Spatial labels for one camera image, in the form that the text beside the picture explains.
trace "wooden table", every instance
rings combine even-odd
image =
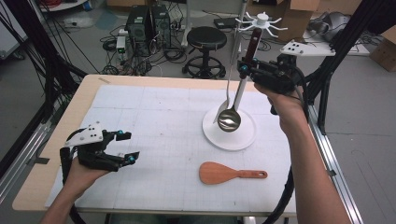
[[[230,83],[230,90],[236,91],[238,83],[237,81],[232,81]],[[44,211],[47,209],[44,204],[50,195],[53,181],[61,164],[59,149],[64,146],[67,136],[79,129],[84,116],[87,114],[92,104],[95,94],[102,85],[224,90],[226,81],[167,77],[86,76],[40,155],[40,157],[43,158],[50,158],[49,163],[45,165],[36,164],[34,166],[13,203],[13,208],[15,210]],[[245,91],[256,91],[252,82],[247,83]],[[81,210],[87,212],[97,211],[95,209]]]

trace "human hand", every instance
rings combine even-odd
[[[296,126],[306,125],[303,106],[296,91],[291,92],[290,95],[282,95],[270,91],[258,83],[254,83],[254,87],[259,92],[267,95],[268,101],[274,106],[276,113],[279,115],[280,127],[285,134],[291,132],[291,129]]]
[[[69,175],[64,183],[63,190],[74,197],[79,198],[86,189],[88,189],[96,179],[108,174],[109,171],[94,170],[79,164],[78,158],[74,158],[70,168]]]

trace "cardboard box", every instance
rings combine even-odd
[[[107,6],[119,11],[130,11],[134,5],[150,5],[150,0],[106,0]]]
[[[352,15],[358,8],[361,0],[322,0],[318,6],[318,14],[327,12],[341,12],[345,15]]]
[[[370,58],[389,72],[396,72],[396,26],[388,29],[384,40],[370,54]]]
[[[396,25],[390,27],[382,36],[393,44],[396,44]]]
[[[314,11],[318,9],[318,4],[319,0],[276,0],[276,6],[264,6],[253,4],[252,0],[249,0],[247,12],[251,16],[265,12],[270,17],[273,17],[273,21],[282,18],[274,26],[279,28],[287,27],[288,30],[277,32],[272,29],[271,31],[278,35],[279,40],[289,42],[292,39],[298,40],[303,37]]]

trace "electronic equipment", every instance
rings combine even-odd
[[[128,60],[128,49],[126,47],[126,36],[117,36],[117,55],[121,62]]]
[[[157,43],[165,49],[171,48],[170,18],[165,5],[151,7],[152,22]]]
[[[316,31],[326,41],[332,42],[332,39],[344,30],[349,19],[349,16],[341,12],[324,12],[320,17],[311,20],[306,29]]]
[[[236,26],[235,17],[214,19],[213,22],[218,29],[233,29]]]
[[[125,31],[129,33],[134,56],[149,56],[153,31],[148,6],[132,6]]]

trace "black stool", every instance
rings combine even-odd
[[[187,41],[193,46],[190,53],[198,49],[203,53],[203,56],[190,59],[182,69],[184,74],[189,73],[192,77],[199,78],[225,77],[225,67],[219,60],[209,56],[210,50],[221,49],[227,43],[227,36],[222,31],[207,26],[197,27],[189,31]],[[193,63],[201,58],[202,64]],[[215,65],[209,65],[210,60],[215,61]],[[219,69],[219,71],[213,73],[212,69]]]

